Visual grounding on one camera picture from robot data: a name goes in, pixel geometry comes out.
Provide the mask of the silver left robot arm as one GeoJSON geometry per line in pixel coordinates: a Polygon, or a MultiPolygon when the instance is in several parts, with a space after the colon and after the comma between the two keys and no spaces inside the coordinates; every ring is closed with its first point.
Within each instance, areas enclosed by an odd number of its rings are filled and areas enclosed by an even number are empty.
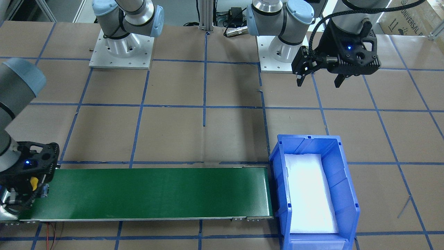
{"type": "Polygon", "coordinates": [[[423,1],[389,8],[387,0],[338,0],[333,12],[314,27],[309,44],[303,46],[308,28],[320,16],[318,10],[323,3],[324,0],[253,0],[246,8],[249,34],[274,36],[275,48],[271,52],[277,60],[291,64],[298,86],[319,69],[337,75],[337,88],[351,76],[375,73],[381,67],[373,30],[377,15],[414,8],[423,1]],[[315,31],[323,23],[325,30],[314,48],[315,31]]]}

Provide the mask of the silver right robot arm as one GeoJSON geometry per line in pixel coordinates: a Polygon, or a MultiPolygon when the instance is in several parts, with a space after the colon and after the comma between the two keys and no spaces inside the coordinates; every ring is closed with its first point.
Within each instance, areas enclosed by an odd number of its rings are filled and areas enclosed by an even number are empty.
{"type": "MultiPolygon", "coordinates": [[[[102,40],[114,57],[134,56],[138,35],[157,38],[165,11],[151,0],[94,0],[93,12],[103,32],[102,40]]],[[[1,187],[8,193],[1,207],[17,214],[30,209],[58,168],[60,146],[15,141],[6,127],[38,96],[46,85],[43,72],[29,61],[11,58],[1,64],[1,187]]]]}

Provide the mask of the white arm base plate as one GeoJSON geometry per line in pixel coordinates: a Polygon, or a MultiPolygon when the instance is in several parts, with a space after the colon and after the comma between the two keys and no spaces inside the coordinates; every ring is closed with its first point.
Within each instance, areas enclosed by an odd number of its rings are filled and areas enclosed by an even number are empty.
{"type": "Polygon", "coordinates": [[[257,36],[257,52],[264,73],[293,73],[291,63],[301,46],[307,46],[306,35],[298,45],[284,44],[277,36],[257,36]]]}
{"type": "Polygon", "coordinates": [[[120,40],[105,39],[103,31],[100,31],[89,66],[149,70],[154,41],[154,37],[133,33],[120,40]]]}

